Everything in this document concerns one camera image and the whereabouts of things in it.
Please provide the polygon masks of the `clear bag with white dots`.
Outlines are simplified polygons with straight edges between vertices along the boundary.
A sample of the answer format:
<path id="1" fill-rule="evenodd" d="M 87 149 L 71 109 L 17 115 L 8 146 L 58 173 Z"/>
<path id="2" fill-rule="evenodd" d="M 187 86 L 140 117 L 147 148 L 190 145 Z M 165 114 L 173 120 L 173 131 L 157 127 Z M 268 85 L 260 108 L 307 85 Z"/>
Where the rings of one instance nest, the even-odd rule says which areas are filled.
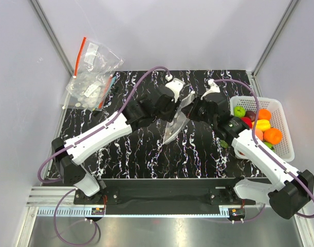
<path id="1" fill-rule="evenodd" d="M 173 120 L 166 125 L 162 145 L 167 145 L 174 141 L 179 132 L 188 124 L 189 119 L 181 110 L 191 104 L 194 98 L 195 91 L 191 91 L 190 94 L 181 101 Z"/>

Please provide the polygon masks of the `red apple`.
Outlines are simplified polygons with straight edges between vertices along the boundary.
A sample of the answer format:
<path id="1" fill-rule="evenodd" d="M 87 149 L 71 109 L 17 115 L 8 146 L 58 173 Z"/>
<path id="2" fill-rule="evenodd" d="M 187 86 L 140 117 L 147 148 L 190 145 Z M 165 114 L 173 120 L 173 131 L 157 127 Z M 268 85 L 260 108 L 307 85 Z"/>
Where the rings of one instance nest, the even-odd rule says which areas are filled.
<path id="1" fill-rule="evenodd" d="M 245 124 L 247 124 L 247 126 L 248 126 L 250 129 L 252 129 L 253 124 L 252 124 L 252 120 L 251 120 L 249 117 L 242 117 L 241 120 L 242 120 Z"/>

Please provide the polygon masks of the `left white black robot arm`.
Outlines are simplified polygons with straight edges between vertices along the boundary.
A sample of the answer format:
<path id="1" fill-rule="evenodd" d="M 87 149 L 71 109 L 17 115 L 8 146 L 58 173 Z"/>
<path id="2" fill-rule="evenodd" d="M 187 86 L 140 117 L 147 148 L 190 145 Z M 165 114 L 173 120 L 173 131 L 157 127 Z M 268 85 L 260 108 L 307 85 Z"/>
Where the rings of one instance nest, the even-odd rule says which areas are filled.
<path id="1" fill-rule="evenodd" d="M 181 103 L 179 95 L 183 87 L 184 82 L 174 78 L 153 92 L 130 100 L 123 110 L 88 131 L 67 140 L 54 139 L 53 161 L 63 184 L 75 186 L 91 203 L 99 203 L 103 199 L 101 185 L 84 168 L 84 161 L 114 140 L 148 127 L 158 119 L 171 122 Z"/>

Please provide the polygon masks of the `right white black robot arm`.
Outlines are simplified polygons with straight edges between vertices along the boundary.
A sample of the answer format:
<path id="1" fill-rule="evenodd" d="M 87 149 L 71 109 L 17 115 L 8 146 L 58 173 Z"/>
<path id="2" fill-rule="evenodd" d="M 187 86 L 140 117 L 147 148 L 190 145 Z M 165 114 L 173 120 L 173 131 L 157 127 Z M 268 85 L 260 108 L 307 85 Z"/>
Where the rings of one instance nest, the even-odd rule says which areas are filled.
<path id="1" fill-rule="evenodd" d="M 182 112 L 192 121 L 209 124 L 219 139 L 243 153 L 269 180 L 265 184 L 238 179 L 226 190 L 227 201 L 237 204 L 248 199 L 271 206 L 284 219 L 300 216 L 299 211 L 308 202 L 314 203 L 314 175 L 309 170 L 301 172 L 282 160 L 241 118 L 232 116 L 226 99 L 219 92 L 219 82 L 210 79 L 210 88 L 196 96 Z"/>

